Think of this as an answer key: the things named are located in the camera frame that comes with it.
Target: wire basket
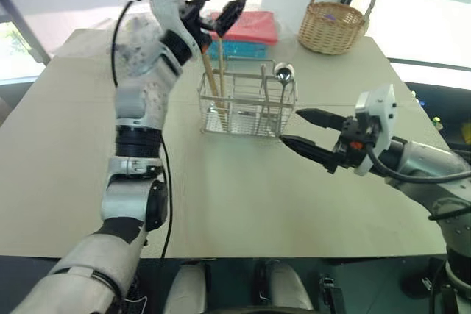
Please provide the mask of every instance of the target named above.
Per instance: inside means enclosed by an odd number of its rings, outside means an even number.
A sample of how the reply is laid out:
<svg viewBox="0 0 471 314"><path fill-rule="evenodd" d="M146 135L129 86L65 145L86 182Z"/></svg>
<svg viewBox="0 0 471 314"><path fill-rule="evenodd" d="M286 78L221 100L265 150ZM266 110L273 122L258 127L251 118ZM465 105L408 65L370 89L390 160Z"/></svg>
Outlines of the wire basket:
<svg viewBox="0 0 471 314"><path fill-rule="evenodd" d="M376 0L365 15L346 4L311 0L301 23L298 39L304 47L324 54L343 54L363 37Z"/></svg>
<svg viewBox="0 0 471 314"><path fill-rule="evenodd" d="M284 89L273 76L272 60L231 60L261 63L260 74L224 71L222 96L214 96L210 79L204 73L199 83L199 106L203 120L202 130L234 135L253 135L276 138L281 135L297 100L294 80ZM219 69L213 69L216 86L221 92Z"/></svg>

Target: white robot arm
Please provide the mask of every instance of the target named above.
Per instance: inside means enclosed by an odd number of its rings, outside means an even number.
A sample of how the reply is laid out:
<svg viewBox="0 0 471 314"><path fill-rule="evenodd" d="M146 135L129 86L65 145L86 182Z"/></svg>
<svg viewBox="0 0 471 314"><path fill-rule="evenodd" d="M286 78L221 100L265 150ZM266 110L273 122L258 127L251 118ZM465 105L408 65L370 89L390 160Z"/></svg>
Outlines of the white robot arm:
<svg viewBox="0 0 471 314"><path fill-rule="evenodd" d="M222 36L246 0L231 1L216 21L199 16L207 0L151 0L164 35L139 77L116 88L116 155L102 199L102 227L84 238L32 289L14 313L114 313L132 283L147 233L167 215L167 187L159 149L168 98L182 65Z"/></svg>
<svg viewBox="0 0 471 314"><path fill-rule="evenodd" d="M312 124L340 131L332 151L299 136L281 136L296 153L328 172L354 167L372 172L425 207L442 229L447 244L445 271L451 289L447 305L469 313L471 299L471 166L452 151L394 137L397 105L392 85L364 92L355 117L318 109L298 110Z"/></svg>

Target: utensil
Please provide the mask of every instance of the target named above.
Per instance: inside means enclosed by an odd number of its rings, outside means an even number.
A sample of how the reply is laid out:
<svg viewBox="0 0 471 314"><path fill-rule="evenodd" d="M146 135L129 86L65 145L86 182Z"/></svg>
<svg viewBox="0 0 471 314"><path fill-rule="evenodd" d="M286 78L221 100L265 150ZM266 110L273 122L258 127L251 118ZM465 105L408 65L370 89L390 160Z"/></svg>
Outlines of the utensil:
<svg viewBox="0 0 471 314"><path fill-rule="evenodd" d="M283 86L281 90L280 103L283 104L285 98L286 85L294 80L294 67L290 63L281 62L273 68L273 76ZM281 134L281 118L283 117L283 108L280 107L280 114L278 117L278 132Z"/></svg>
<svg viewBox="0 0 471 314"><path fill-rule="evenodd" d="M211 88L211 93L213 94L214 97L218 97L218 88L216 86L216 80L214 79L213 75L213 67L211 66L211 59L209 58L209 55L204 53L202 55L203 57L203 65L205 66L205 71L206 75L208 75L208 81L209 81L209 86Z"/></svg>
<svg viewBox="0 0 471 314"><path fill-rule="evenodd" d="M218 40L218 55L219 55L219 87L221 88L221 97L226 96L226 84L224 81L224 52L222 48L222 38Z"/></svg>

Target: metal spoon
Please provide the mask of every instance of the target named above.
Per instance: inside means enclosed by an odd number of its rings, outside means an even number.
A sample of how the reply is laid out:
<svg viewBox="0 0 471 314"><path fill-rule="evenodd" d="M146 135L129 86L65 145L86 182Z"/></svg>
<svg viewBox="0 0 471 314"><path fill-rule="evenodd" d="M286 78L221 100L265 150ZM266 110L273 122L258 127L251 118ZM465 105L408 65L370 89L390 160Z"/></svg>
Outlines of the metal spoon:
<svg viewBox="0 0 471 314"><path fill-rule="evenodd" d="M294 67L290 63L278 63L273 68L273 76L283 86L281 90L280 103L283 104L285 98L286 85L294 80ZM283 116L283 108L280 107L280 117L278 118L278 133L281 134L281 118Z"/></svg>

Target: floor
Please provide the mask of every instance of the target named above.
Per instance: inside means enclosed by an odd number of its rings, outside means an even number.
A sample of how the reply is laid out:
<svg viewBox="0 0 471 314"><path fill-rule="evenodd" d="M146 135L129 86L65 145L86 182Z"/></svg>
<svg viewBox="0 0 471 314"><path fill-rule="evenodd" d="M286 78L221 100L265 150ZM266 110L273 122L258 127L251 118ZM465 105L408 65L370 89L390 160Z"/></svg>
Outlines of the floor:
<svg viewBox="0 0 471 314"><path fill-rule="evenodd" d="M284 259L300 275L313 303L316 275L328 273L343 290L349 314L427 313L427 299L409 299L399 287L400 279L425 268L428 257L404 257L373 260L338 261L297 258ZM56 260L26 257L0 257L0 313L11 311ZM153 298L148 304L160 313L166 295L182 260L166 260L159 280L155 281L157 261L142 260L138 268L140 288ZM212 285L208 309L250 305L254 259L208 261Z"/></svg>

